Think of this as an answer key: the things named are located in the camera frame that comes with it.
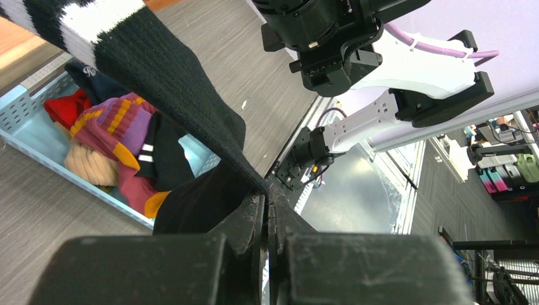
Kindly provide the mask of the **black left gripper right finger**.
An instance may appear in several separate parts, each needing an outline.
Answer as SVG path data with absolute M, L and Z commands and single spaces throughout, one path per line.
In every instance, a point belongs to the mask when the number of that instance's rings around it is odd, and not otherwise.
M 269 303 L 288 304 L 290 294 L 287 239 L 315 229 L 294 211 L 281 187 L 271 187 L 268 205 Z

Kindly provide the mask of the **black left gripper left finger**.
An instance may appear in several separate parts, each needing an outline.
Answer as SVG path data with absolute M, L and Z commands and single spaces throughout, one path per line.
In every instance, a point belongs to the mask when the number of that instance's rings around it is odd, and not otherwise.
M 249 195 L 210 231 L 223 237 L 218 304 L 260 304 L 264 268 L 263 195 Z

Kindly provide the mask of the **striped beige sock front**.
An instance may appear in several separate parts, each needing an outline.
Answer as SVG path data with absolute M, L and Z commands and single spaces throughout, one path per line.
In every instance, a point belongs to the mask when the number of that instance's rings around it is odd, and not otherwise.
M 118 185 L 118 162 L 77 139 L 71 139 L 64 166 L 83 180 L 95 185 Z

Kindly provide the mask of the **navy sock with white cuff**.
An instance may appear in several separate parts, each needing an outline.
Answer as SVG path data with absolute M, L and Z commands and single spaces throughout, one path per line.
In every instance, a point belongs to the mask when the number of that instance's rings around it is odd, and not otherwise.
M 131 91 L 93 67 L 78 60 L 71 60 L 65 71 L 90 98 L 92 105 L 99 105 L 110 98 L 122 97 Z

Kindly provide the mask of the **red santa sock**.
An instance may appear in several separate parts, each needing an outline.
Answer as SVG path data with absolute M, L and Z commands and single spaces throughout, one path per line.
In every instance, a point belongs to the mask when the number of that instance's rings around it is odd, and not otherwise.
M 51 120 L 66 130 L 70 130 L 79 115 L 91 106 L 91 98 L 81 88 L 72 95 L 48 99 L 43 104 Z

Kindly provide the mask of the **black white-striped sock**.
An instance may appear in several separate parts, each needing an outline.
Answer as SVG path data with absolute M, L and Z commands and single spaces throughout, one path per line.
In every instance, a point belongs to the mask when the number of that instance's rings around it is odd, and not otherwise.
M 2 1 L 1 16 L 118 81 L 220 157 L 167 196 L 154 234 L 207 233 L 252 194 L 269 194 L 243 155 L 244 120 L 144 2 Z
M 138 177 L 150 180 L 155 191 L 171 191 L 194 179 L 179 139 L 186 132 L 160 112 L 152 115 L 138 155 Z

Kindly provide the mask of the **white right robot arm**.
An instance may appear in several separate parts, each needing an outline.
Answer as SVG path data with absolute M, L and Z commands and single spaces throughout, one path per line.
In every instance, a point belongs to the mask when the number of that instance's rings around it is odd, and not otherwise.
M 479 66 L 496 58 L 463 30 L 448 40 L 399 29 L 394 21 L 425 1 L 252 1 L 264 20 L 265 51 L 297 55 L 290 70 L 306 89 L 337 97 L 363 88 L 384 92 L 337 123 L 305 128 L 280 163 L 285 172 L 329 166 L 355 144 L 400 123 L 445 123 L 493 96 Z

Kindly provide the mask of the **wooden hanger stand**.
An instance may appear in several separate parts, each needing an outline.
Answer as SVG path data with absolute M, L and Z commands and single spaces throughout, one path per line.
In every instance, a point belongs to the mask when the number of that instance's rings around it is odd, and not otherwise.
M 91 48 L 98 35 L 147 8 L 160 11 L 177 1 L 92 1 L 88 6 L 68 4 L 60 17 L 60 38 L 65 39 L 67 50 L 61 50 L 33 32 L 1 19 L 1 91 L 14 87 L 15 82 L 42 63 L 59 54 L 82 56 L 95 63 Z

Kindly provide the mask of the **light blue plastic basket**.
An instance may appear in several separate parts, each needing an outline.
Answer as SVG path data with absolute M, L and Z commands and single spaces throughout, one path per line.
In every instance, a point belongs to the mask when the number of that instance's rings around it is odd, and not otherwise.
M 1 137 L 28 157 L 152 229 L 154 220 L 129 207 L 117 189 L 104 192 L 64 167 L 69 142 L 47 115 L 43 103 L 50 98 L 71 95 L 77 88 L 66 72 L 57 75 L 36 93 L 31 93 L 22 84 L 16 85 L 1 96 Z

